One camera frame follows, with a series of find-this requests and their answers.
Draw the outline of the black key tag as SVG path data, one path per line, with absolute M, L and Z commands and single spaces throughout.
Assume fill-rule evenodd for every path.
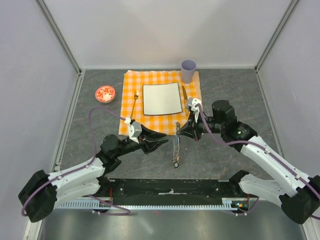
M 179 167 L 179 163 L 178 163 L 178 162 L 174 162 L 174 163 L 173 163 L 173 166 L 174 166 L 174 168 L 176 169 L 176 168 Z

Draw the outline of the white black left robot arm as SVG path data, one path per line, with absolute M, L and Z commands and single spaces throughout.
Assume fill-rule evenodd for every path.
M 138 122 L 129 127 L 129 136 L 124 139 L 107 135 L 99 152 L 89 160 L 58 172 L 35 172 L 18 194 L 21 215 L 36 223 L 70 200 L 94 194 L 106 196 L 110 185 L 102 178 L 121 164 L 119 157 L 137 150 L 150 154 L 168 141 L 165 133 L 150 130 Z

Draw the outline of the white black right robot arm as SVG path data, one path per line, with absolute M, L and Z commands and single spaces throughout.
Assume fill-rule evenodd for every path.
M 311 177 L 287 162 L 253 128 L 237 119 L 229 101 L 215 101 L 212 116 L 203 112 L 202 102 L 197 98 L 189 98 L 185 108 L 189 117 L 178 135 L 198 141 L 203 134 L 209 134 L 217 144 L 234 148 L 273 178 L 263 180 L 241 170 L 229 184 L 233 196 L 245 193 L 262 198 L 280 207 L 297 224 L 302 225 L 309 218 L 319 219 L 315 215 L 320 209 L 319 175 Z

